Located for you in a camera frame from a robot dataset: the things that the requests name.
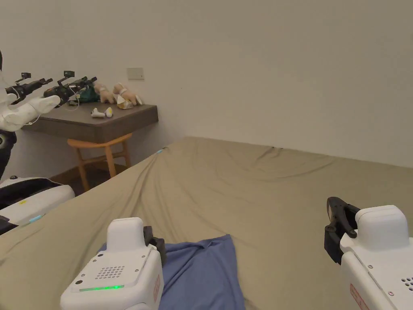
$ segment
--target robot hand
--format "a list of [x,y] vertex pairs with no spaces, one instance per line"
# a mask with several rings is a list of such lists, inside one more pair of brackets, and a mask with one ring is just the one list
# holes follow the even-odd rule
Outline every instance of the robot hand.
[[411,309],[413,238],[394,205],[358,209],[337,197],[327,200],[330,225],[324,248],[341,265],[352,309]]
[[113,220],[107,250],[98,252],[64,291],[61,308],[157,310],[164,289],[164,251],[163,239],[154,238],[140,218]]
[[56,95],[47,98],[33,98],[16,109],[9,109],[3,105],[0,115],[0,129],[5,131],[16,131],[39,117],[53,110],[60,103]]

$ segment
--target small figurine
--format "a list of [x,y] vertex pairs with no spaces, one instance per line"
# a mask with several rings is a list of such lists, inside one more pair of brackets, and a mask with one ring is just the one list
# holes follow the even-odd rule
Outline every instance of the small figurine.
[[132,93],[129,89],[123,86],[121,83],[117,83],[113,88],[113,93],[117,95],[117,105],[121,109],[130,109],[135,105],[142,105],[142,100],[135,93]]

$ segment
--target blue towel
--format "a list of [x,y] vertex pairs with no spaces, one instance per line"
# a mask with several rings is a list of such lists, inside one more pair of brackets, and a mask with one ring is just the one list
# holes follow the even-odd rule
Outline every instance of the blue towel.
[[230,235],[166,244],[159,310],[244,310]]

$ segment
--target stuffed animal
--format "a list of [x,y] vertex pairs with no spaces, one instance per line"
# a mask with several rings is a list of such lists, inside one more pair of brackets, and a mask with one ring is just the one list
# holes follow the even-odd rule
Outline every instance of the stuffed animal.
[[100,83],[94,83],[93,85],[95,91],[100,95],[100,102],[109,102],[110,104],[114,104],[116,102],[115,96],[110,91],[108,91],[104,85]]
[[121,83],[117,83],[114,88],[113,88],[113,93],[117,95],[117,105],[121,109],[130,109],[134,105],[142,105],[142,100],[139,98],[139,96],[133,92],[131,92],[129,89],[127,89],[125,86],[123,86]]

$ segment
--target bed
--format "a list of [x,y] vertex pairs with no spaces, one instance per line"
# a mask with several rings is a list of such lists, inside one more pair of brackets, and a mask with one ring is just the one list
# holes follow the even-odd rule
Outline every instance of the bed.
[[59,309],[109,223],[139,216],[169,243],[231,234],[247,309],[347,310],[323,249],[327,197],[395,204],[412,228],[412,190],[409,168],[184,138],[1,236],[0,309]]

